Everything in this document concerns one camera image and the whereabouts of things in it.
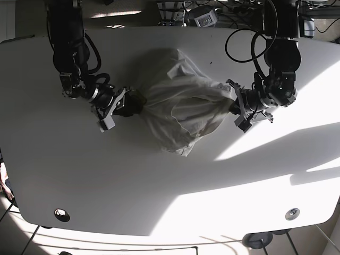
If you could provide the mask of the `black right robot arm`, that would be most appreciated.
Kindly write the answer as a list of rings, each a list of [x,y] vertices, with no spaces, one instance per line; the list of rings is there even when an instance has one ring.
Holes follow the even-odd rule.
[[[140,114],[145,99],[135,90],[115,90],[107,73],[99,73],[101,57],[83,26],[81,1],[45,1],[46,26],[63,92],[83,98],[99,118]]]

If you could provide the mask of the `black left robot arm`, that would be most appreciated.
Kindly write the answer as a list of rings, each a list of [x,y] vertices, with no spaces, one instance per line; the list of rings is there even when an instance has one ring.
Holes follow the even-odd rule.
[[[256,72],[250,89],[227,80],[237,96],[230,112],[237,115],[235,125],[246,132],[254,122],[269,120],[267,112],[274,107],[287,107],[295,102],[296,71],[301,64],[297,39],[299,29],[298,1],[264,1],[263,29],[251,40],[249,59]]]

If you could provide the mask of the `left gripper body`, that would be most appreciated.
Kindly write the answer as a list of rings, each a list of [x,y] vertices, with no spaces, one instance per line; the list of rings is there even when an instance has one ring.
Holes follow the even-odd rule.
[[[268,120],[271,123],[274,117],[267,109],[275,107],[275,101],[267,95],[262,96],[260,91],[253,87],[246,89],[231,79],[226,81],[230,85],[235,94],[236,99],[231,104],[229,112],[239,115],[239,120],[250,120],[250,123]]]

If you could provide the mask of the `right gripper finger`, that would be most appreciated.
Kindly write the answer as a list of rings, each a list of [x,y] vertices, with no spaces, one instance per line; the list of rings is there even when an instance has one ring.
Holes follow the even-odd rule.
[[[116,107],[114,115],[131,117],[135,114],[139,115],[144,105],[146,98],[137,90],[130,90],[124,95],[124,106]]]

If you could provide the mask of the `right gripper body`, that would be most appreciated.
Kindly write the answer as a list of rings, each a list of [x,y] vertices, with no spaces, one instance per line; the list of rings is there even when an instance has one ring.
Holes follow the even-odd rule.
[[[89,99],[91,111],[95,114],[97,123],[106,116],[112,117],[116,107],[124,106],[124,95],[130,90],[133,89],[123,87],[115,91],[110,86],[97,86]]]

